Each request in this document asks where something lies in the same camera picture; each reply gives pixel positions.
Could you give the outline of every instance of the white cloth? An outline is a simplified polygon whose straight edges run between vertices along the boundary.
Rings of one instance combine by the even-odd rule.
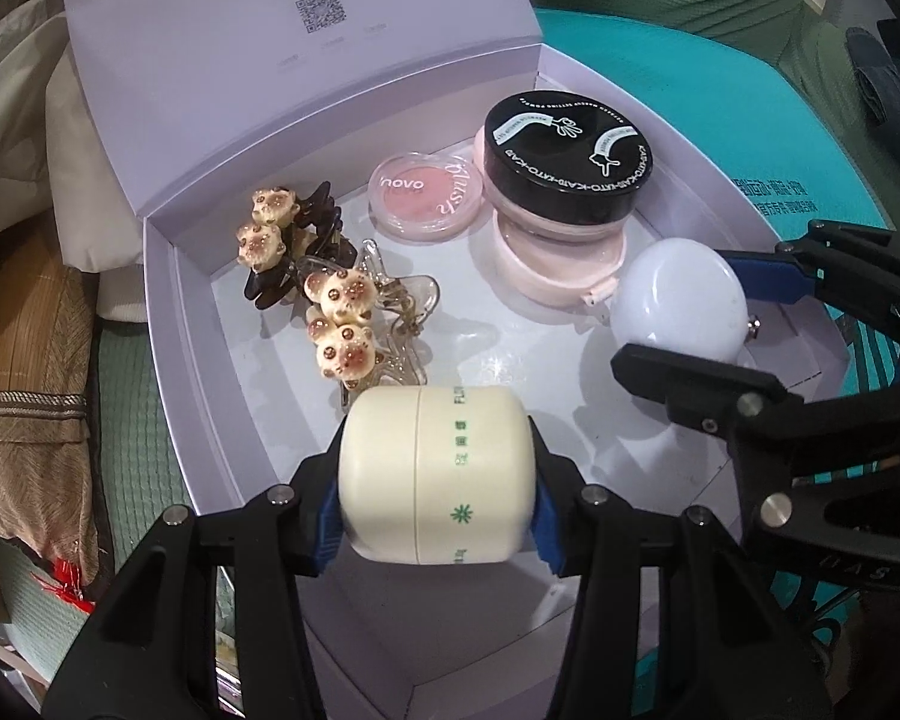
[[[0,18],[0,232],[50,207],[44,94],[67,45],[62,11],[27,0]]]
[[[47,86],[47,164],[64,264],[97,274],[141,262],[143,228],[103,150],[69,46]]]
[[[146,322],[144,266],[128,265],[100,274],[97,316],[114,322]]]

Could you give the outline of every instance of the red tassel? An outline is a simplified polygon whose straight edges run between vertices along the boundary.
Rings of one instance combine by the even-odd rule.
[[[84,613],[93,611],[93,603],[83,598],[83,592],[80,590],[80,567],[67,560],[55,560],[53,562],[53,579],[60,584],[52,584],[36,574],[31,574],[34,579],[47,592],[53,593],[64,603],[68,603],[73,607],[77,607]]]

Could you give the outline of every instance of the clear plastic lid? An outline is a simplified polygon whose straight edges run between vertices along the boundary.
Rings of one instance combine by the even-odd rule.
[[[433,241],[466,228],[480,211],[484,182],[463,157],[400,154],[382,162],[367,194],[376,223],[399,238]]]

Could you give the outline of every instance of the black lid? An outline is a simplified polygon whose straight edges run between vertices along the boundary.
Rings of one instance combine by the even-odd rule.
[[[487,177],[508,199],[552,221],[607,224],[636,203],[653,170],[647,139],[617,111],[570,92],[501,100],[484,124]]]

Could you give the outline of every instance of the green printed logo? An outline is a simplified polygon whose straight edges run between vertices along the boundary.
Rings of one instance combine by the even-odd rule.
[[[473,509],[470,508],[470,504],[460,504],[450,512],[450,518],[458,525],[467,525],[472,517]]]

